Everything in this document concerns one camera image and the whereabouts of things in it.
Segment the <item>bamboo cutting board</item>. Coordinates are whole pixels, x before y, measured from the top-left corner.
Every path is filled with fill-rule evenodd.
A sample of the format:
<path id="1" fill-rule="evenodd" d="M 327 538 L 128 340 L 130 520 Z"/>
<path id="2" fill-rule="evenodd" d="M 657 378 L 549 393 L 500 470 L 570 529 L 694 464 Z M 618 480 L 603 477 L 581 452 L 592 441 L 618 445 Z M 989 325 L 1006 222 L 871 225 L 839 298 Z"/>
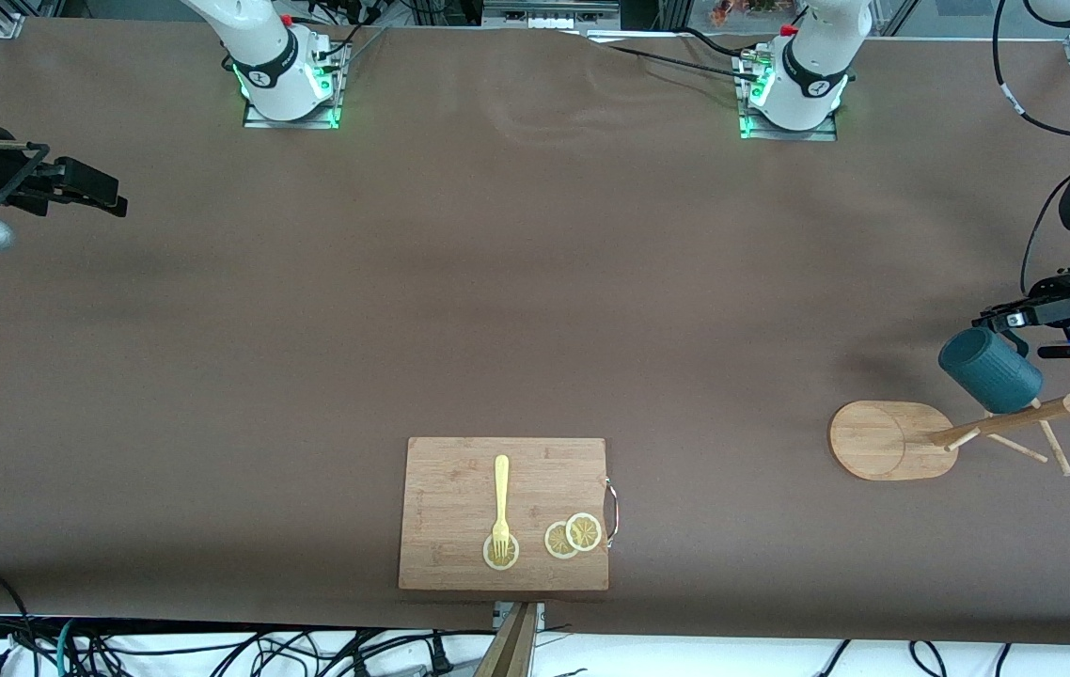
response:
<path id="1" fill-rule="evenodd" d="M 506 571 L 483 561 L 496 519 L 494 459 L 510 459 L 508 523 L 521 554 Z M 611 587 L 606 548 L 606 442 L 601 438 L 412 437 L 407 449 L 398 584 L 454 600 L 596 597 Z M 556 559 L 544 532 L 587 512 L 603 540 Z"/>

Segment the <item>wooden cup rack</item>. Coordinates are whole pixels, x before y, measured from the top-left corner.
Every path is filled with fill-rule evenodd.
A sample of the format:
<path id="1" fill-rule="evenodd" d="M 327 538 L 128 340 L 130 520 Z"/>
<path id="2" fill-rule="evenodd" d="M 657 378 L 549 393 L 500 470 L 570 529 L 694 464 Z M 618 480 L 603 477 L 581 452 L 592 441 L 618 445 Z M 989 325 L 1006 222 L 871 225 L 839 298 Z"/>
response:
<path id="1" fill-rule="evenodd" d="M 930 404 L 912 401 L 852 401 L 828 424 L 827 441 L 837 463 L 858 479 L 937 479 L 956 465 L 973 441 L 998 443 L 1035 462 L 1054 459 L 1065 477 L 1070 464 L 1051 421 L 1070 416 L 1070 391 L 1005 415 L 956 427 Z"/>

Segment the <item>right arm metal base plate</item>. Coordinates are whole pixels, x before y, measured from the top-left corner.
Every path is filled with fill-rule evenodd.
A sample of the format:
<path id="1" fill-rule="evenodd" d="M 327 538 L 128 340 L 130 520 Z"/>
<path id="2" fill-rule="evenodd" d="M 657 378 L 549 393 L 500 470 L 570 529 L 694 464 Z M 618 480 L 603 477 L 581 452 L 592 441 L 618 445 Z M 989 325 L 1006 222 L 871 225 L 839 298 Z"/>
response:
<path id="1" fill-rule="evenodd" d="M 341 123 L 349 44 L 314 52 L 290 37 L 285 51 L 268 63 L 234 61 L 240 93 L 246 98 L 243 124 L 263 129 L 337 129 Z"/>

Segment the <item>wooden post with metal bracket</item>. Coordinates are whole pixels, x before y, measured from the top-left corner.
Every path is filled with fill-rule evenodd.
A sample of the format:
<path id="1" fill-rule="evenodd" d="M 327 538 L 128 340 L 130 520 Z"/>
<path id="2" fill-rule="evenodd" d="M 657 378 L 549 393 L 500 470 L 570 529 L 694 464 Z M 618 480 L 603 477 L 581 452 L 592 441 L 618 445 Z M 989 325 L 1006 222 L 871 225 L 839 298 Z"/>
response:
<path id="1" fill-rule="evenodd" d="M 542 603 L 496 603 L 494 638 L 472 677 L 530 677 L 535 638 L 544 629 Z"/>

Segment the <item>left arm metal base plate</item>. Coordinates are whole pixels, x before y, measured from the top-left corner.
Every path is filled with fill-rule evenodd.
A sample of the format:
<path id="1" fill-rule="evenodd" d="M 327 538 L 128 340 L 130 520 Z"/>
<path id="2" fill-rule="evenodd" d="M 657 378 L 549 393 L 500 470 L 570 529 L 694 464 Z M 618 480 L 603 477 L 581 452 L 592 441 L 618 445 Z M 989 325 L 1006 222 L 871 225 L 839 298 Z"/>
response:
<path id="1" fill-rule="evenodd" d="M 849 72 L 819 80 L 806 74 L 798 83 L 791 73 L 779 71 L 777 55 L 765 52 L 766 46 L 732 58 L 743 140 L 835 141 L 836 111 Z"/>

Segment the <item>teal mug with yellow inside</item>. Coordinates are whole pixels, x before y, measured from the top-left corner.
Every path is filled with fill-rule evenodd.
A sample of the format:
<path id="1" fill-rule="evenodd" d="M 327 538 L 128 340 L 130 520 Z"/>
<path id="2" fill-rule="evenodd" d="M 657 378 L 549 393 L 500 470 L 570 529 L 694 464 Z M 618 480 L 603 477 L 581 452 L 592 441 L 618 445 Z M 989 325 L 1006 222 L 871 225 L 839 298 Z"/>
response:
<path id="1" fill-rule="evenodd" d="M 949 338 L 937 361 L 948 376 L 995 415 L 1028 407 L 1044 386 L 1042 372 L 985 327 L 970 327 Z"/>

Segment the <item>grey power strip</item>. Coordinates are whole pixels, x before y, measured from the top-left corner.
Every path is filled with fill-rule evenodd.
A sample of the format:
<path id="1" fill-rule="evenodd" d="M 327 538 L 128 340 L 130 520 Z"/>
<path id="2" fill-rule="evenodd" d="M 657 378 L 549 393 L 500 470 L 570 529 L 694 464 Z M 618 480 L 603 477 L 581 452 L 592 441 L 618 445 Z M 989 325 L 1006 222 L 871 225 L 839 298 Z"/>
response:
<path id="1" fill-rule="evenodd" d="M 620 30 L 620 0 L 482 0 L 483 27 Z"/>

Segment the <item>yellow plastic fork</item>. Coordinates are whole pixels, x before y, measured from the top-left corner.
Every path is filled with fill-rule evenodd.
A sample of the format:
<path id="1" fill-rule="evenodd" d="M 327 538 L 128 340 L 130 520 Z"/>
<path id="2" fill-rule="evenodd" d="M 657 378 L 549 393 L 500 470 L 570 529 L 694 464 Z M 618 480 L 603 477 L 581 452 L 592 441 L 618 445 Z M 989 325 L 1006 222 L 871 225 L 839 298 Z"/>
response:
<path id="1" fill-rule="evenodd" d="M 492 561 L 504 561 L 509 556 L 511 532 L 508 523 L 510 459 L 508 455 L 496 455 L 494 459 L 494 494 L 496 494 L 496 519 L 491 530 Z"/>

